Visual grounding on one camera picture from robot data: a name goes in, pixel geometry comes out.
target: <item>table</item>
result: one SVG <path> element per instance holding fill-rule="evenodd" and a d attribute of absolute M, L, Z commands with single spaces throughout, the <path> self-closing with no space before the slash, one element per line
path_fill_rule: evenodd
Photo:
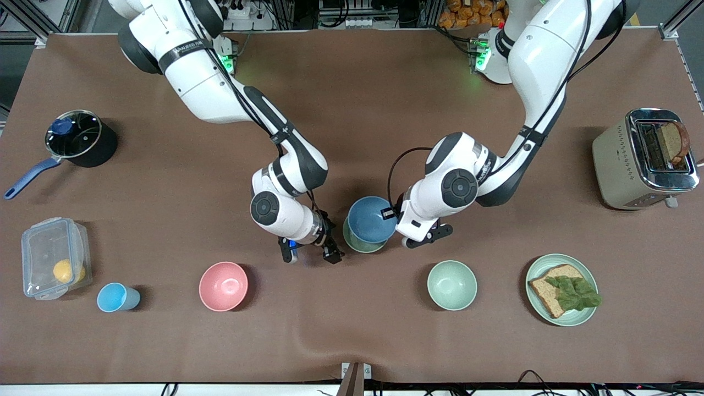
<path fill-rule="evenodd" d="M 327 157 L 316 199 L 338 224 L 358 198 L 384 196 L 402 151 L 464 130 L 503 153 L 523 124 L 515 90 L 472 75 L 435 32 L 253 35 L 238 67 Z M 251 174 L 276 155 L 264 132 L 197 120 L 165 78 L 123 58 L 116 36 L 52 35 L 32 55 L 0 140 L 1 185 L 46 157 L 44 131 L 70 109 L 100 115 L 120 147 L 98 168 L 62 165 L 0 202 L 0 381 L 322 380 L 353 360 L 397 382 L 508 382 L 525 369 L 551 382 L 701 380 L 704 190 L 677 210 L 612 211 L 591 158 L 596 136 L 644 106 L 678 113 L 704 152 L 677 47 L 656 30 L 625 30 L 567 96 L 507 204 L 447 218 L 455 235 L 422 249 L 396 235 L 378 254 L 346 249 L 335 266 L 312 247 L 287 265 L 249 218 Z M 394 195 L 422 177 L 424 155 L 397 167 Z M 54 216 L 88 228 L 95 279 L 38 302 L 20 289 L 20 236 Z M 550 326 L 527 303 L 527 265 L 551 252 L 581 259 L 598 281 L 604 303 L 584 325 Z M 427 296 L 427 274 L 444 259 L 477 275 L 464 311 L 440 311 Z M 197 286 L 222 260 L 244 265 L 251 292 L 217 314 Z M 97 309 L 113 281 L 142 291 L 138 310 Z"/>

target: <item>bread slice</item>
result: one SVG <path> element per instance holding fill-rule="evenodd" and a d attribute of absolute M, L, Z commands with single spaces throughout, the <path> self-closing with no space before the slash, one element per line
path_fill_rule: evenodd
<path fill-rule="evenodd" d="M 558 288 L 552 286 L 550 283 L 545 281 L 545 278 L 552 276 L 567 276 L 568 278 L 584 278 L 584 276 L 573 266 L 569 264 L 562 264 L 551 268 L 543 276 L 530 281 L 530 286 L 535 291 L 535 294 L 540 297 L 545 308 L 550 312 L 553 318 L 559 318 L 565 313 L 565 310 L 560 307 L 558 302 Z"/>
<path fill-rule="evenodd" d="M 689 134 L 684 124 L 672 121 L 657 131 L 662 154 L 667 161 L 677 165 L 689 152 Z"/>

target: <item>yellow lemon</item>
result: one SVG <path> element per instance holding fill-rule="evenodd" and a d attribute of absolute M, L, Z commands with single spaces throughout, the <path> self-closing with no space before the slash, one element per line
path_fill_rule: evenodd
<path fill-rule="evenodd" d="M 54 266 L 54 277 L 61 283 L 68 283 L 73 275 L 73 269 L 71 268 L 71 261 L 65 259 L 61 260 Z M 78 279 L 75 283 L 80 282 L 86 276 L 86 269 L 81 266 L 81 271 L 78 274 Z"/>

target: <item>toaster knob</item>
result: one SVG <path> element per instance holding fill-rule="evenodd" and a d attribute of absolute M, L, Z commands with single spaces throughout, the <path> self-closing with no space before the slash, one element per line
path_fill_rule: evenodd
<path fill-rule="evenodd" d="M 677 198 L 675 198 L 673 196 L 669 196 L 669 197 L 665 198 L 665 206 L 667 206 L 668 208 L 675 209 L 675 208 L 677 208 L 677 204 L 678 204 Z"/>

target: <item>green leafy vegetable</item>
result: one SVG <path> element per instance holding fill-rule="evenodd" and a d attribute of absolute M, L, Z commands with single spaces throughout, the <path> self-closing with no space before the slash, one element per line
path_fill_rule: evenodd
<path fill-rule="evenodd" d="M 545 281 L 558 288 L 558 303 L 565 311 L 570 309 L 581 311 L 601 305 L 601 296 L 584 278 L 568 278 L 561 275 L 549 276 Z"/>

